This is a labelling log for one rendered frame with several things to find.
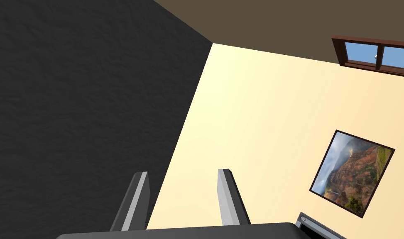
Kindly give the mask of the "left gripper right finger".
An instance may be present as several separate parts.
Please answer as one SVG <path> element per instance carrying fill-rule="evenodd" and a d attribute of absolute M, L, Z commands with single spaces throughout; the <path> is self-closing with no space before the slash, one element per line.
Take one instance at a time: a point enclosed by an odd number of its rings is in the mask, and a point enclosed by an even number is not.
<path fill-rule="evenodd" d="M 217 195 L 223 226 L 251 224 L 230 169 L 218 169 Z"/>

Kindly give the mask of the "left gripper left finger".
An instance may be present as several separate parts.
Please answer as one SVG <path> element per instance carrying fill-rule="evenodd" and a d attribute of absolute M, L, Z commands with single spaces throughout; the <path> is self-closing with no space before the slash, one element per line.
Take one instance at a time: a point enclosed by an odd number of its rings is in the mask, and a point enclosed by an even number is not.
<path fill-rule="evenodd" d="M 136 172 L 110 228 L 114 231 L 138 231 L 147 228 L 150 200 L 148 172 Z"/>

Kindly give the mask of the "grey appliance with round knob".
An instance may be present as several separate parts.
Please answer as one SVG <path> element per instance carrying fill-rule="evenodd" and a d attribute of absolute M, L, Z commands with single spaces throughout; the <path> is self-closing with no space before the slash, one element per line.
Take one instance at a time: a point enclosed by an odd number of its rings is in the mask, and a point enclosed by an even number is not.
<path fill-rule="evenodd" d="M 303 212 L 298 215 L 295 225 L 311 239 L 346 239 Z"/>

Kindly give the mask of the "brown framed window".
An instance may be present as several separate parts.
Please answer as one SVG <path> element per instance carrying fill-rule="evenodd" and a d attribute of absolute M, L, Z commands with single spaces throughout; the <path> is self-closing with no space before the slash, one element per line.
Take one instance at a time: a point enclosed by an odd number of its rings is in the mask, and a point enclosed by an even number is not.
<path fill-rule="evenodd" d="M 404 77 L 404 41 L 333 35 L 340 66 Z"/>

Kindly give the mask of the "landscape picture in dark frame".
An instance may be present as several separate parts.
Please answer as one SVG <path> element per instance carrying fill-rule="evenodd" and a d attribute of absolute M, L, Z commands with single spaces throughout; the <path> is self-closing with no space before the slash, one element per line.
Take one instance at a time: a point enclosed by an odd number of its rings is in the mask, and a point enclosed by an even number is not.
<path fill-rule="evenodd" d="M 335 130 L 309 191 L 363 218 L 395 149 Z"/>

